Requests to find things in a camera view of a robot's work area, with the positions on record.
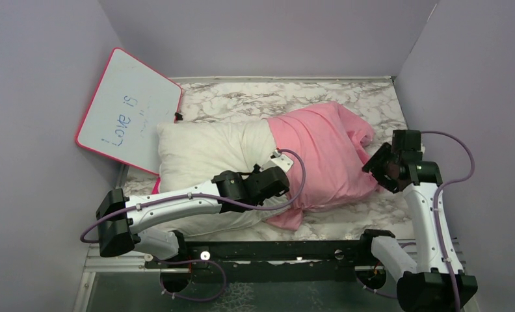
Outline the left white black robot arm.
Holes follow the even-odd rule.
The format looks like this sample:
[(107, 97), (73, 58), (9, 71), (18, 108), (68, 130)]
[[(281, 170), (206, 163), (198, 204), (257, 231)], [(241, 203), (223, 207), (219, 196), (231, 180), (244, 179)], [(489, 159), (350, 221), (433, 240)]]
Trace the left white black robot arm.
[(186, 249), (175, 234), (154, 231), (154, 226), (189, 216), (260, 210), (266, 199), (285, 194), (289, 186), (286, 173), (274, 166), (250, 174), (228, 170), (199, 185), (150, 196), (129, 198), (113, 189), (96, 211), (99, 254), (138, 251), (178, 267)]

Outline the pink marker pen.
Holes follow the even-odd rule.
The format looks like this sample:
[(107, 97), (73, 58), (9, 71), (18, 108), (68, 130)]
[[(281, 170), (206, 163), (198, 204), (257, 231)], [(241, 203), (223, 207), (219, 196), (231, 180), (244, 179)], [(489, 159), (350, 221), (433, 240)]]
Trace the pink marker pen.
[(154, 186), (153, 186), (152, 194), (160, 193), (160, 183), (161, 183), (161, 179), (158, 178), (157, 181), (155, 182)]

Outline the white pillow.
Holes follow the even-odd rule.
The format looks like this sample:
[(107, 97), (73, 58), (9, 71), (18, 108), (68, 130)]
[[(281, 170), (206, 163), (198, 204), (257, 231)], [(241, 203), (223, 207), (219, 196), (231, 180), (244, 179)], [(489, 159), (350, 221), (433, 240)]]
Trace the white pillow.
[[(211, 180), (223, 171), (251, 172), (276, 149), (266, 120), (242, 123), (162, 123), (159, 135), (161, 193), (182, 190)], [(201, 214), (159, 224), (186, 237), (249, 228), (286, 208)]]

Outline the black mounting rail base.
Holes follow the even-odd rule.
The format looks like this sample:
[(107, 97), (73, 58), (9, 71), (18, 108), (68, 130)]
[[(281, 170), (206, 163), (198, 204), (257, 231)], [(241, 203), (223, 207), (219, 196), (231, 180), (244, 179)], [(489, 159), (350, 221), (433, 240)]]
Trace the black mounting rail base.
[(394, 235), (367, 229), (357, 240), (189, 241), (177, 259), (149, 257), (144, 266), (159, 270), (160, 280), (175, 291), (190, 284), (354, 282), (358, 276), (381, 287), (386, 276), (374, 277), (378, 259), (371, 253), (378, 236)]

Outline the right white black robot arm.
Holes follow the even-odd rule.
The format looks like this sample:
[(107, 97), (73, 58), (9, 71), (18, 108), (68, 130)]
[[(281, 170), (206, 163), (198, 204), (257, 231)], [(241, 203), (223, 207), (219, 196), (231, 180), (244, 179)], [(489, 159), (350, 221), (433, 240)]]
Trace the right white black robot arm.
[(417, 256), (412, 259), (389, 231), (367, 229), (357, 247), (358, 259), (377, 260), (396, 281), (396, 299), (403, 311), (460, 311), (478, 290), (475, 276), (466, 274), (453, 246), (443, 207), (443, 190), (468, 180), (475, 171), (470, 149), (466, 176), (444, 181), (436, 162), (423, 160), (422, 132), (394, 130), (362, 170), (378, 185), (402, 193), (411, 213)]

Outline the pink floral pillowcase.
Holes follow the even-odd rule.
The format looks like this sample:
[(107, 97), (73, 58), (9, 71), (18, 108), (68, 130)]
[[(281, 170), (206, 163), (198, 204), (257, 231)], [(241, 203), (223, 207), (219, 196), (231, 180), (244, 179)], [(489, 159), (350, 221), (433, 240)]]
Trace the pink floral pillowcase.
[(304, 212), (325, 211), (358, 202), (372, 195), (378, 183), (363, 172), (371, 158), (365, 147), (372, 143), (369, 123), (337, 102), (310, 105), (267, 120), (277, 148), (297, 153), (287, 176), (290, 181), (288, 210), (267, 223), (296, 231)]

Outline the pink framed whiteboard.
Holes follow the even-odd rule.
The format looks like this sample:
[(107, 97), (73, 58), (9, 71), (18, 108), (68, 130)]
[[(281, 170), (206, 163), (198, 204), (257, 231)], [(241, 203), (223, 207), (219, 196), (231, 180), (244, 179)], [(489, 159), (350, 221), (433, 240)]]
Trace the pink framed whiteboard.
[(180, 85), (116, 47), (75, 142), (81, 148), (157, 175), (161, 163), (157, 126), (177, 120), (182, 95)]

